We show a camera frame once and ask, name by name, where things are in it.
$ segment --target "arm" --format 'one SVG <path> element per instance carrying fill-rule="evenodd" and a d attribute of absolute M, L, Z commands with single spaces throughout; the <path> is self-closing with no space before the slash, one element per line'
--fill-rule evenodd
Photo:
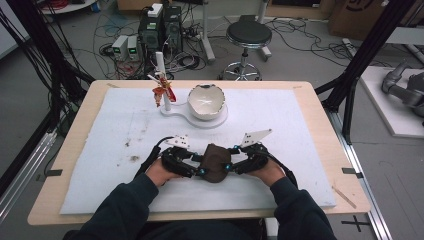
<path fill-rule="evenodd" d="M 146 174 L 118 185 L 71 239 L 135 239 L 147 221 L 149 205 L 158 195 L 158 187 L 175 177 L 179 176 L 165 170 L 160 159 L 156 160 Z"/>
<path fill-rule="evenodd" d="M 270 187 L 278 207 L 278 239 L 336 239 L 322 209 L 306 190 L 298 190 L 273 161 L 249 173 Z"/>

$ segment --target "white mount bracket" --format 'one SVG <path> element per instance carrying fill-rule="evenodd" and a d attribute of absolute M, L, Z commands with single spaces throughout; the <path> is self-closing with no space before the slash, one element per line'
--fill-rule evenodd
<path fill-rule="evenodd" d="M 165 140 L 165 143 L 175 146 L 175 147 L 180 147 L 180 148 L 185 148 L 188 149 L 190 147 L 190 145 L 188 144 L 188 136 L 175 136 L 174 138 L 171 139 L 167 139 Z"/>
<path fill-rule="evenodd" d="M 258 131 L 258 132 L 250 132 L 245 133 L 243 141 L 240 144 L 240 147 L 248 147 L 255 143 L 261 141 L 264 137 L 268 136 L 272 132 L 272 129 Z"/>

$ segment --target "dark sleeve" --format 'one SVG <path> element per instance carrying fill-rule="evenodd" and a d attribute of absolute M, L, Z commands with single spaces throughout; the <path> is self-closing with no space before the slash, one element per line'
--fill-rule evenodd
<path fill-rule="evenodd" d="M 135 239 L 149 216 L 158 189 L 145 174 L 118 185 L 71 240 Z"/>
<path fill-rule="evenodd" d="M 327 216 L 306 190 L 298 190 L 287 177 L 271 186 L 278 207 L 278 239 L 336 239 Z"/>

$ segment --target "brown cloth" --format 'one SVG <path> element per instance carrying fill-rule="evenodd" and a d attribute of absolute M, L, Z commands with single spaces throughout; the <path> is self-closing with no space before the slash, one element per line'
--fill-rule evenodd
<path fill-rule="evenodd" d="M 231 154 L 226 148 L 209 144 L 200 163 L 201 168 L 207 169 L 203 178 L 211 183 L 221 182 L 228 174 L 224 165 L 230 162 Z"/>

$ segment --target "white bowl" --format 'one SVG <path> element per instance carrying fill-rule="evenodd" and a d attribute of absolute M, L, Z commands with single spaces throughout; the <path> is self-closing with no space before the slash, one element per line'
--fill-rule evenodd
<path fill-rule="evenodd" d="M 225 96 L 221 88 L 214 84 L 197 85 L 188 95 L 191 114 L 201 120 L 217 118 L 224 107 Z"/>

